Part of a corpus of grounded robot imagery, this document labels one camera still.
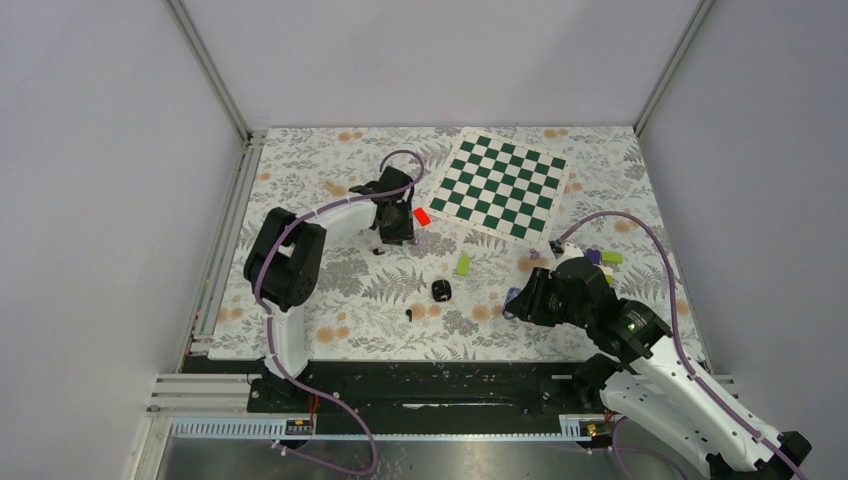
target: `table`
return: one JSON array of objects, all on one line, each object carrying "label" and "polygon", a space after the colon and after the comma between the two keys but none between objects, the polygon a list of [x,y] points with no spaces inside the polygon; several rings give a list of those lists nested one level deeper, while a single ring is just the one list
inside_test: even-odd
[{"label": "table", "polygon": [[[630,127],[486,128],[527,144],[543,144],[574,160],[563,189],[554,232],[600,210],[623,210],[643,219],[671,245],[660,218],[636,136]],[[459,128],[279,128],[267,134],[251,190],[224,299],[209,351],[211,359],[255,359],[266,354],[263,313],[242,276],[244,260],[265,215],[282,206],[305,212],[341,198],[348,188],[379,177],[390,151],[420,152],[426,174],[416,188],[421,206],[432,188]],[[414,176],[411,159],[391,165]],[[585,334],[570,325],[536,327],[501,315],[509,287],[523,287],[534,266],[552,264],[549,249],[531,259],[526,247],[437,218],[417,223],[415,246],[383,246],[370,230],[329,246],[318,286],[305,304],[304,341],[315,359],[433,361],[582,361],[597,352]],[[669,321],[665,273],[650,239],[628,220],[606,218],[585,225],[570,241],[580,248],[613,250],[624,263],[613,265],[621,296],[644,302]],[[472,257],[467,277],[454,271],[461,254]],[[705,357],[686,293],[677,275],[677,304],[683,343],[698,360]],[[451,282],[450,302],[433,301],[433,280]],[[409,322],[405,311],[412,309]]]}]

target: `white wall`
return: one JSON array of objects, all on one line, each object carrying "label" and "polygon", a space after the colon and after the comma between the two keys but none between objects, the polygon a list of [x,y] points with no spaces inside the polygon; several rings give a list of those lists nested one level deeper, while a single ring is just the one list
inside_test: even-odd
[{"label": "white wall", "polygon": [[643,136],[712,359],[844,477],[848,3],[718,2]]},{"label": "white wall", "polygon": [[0,12],[0,476],[114,480],[239,141],[162,2]]},{"label": "white wall", "polygon": [[253,128],[629,125],[697,0],[186,0]]}]

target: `red block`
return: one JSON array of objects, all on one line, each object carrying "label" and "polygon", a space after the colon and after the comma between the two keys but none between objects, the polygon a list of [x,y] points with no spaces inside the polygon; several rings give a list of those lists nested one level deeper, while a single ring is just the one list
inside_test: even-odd
[{"label": "red block", "polygon": [[427,215],[427,212],[425,212],[423,208],[418,207],[413,210],[412,213],[415,215],[415,218],[418,219],[418,223],[420,223],[422,227],[426,227],[427,224],[430,223],[430,216]]}]

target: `white backdrop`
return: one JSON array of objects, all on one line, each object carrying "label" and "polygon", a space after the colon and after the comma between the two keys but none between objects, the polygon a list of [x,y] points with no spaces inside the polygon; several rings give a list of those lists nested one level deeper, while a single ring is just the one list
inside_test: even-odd
[{"label": "white backdrop", "polygon": [[252,128],[633,124],[697,0],[185,0]]}]

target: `chessboard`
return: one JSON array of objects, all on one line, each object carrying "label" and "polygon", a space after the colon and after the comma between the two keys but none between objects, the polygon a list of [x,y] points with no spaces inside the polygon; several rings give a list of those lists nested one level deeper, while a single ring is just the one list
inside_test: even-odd
[{"label": "chessboard", "polygon": [[550,239],[573,160],[464,128],[427,199],[429,213],[527,247]]}]

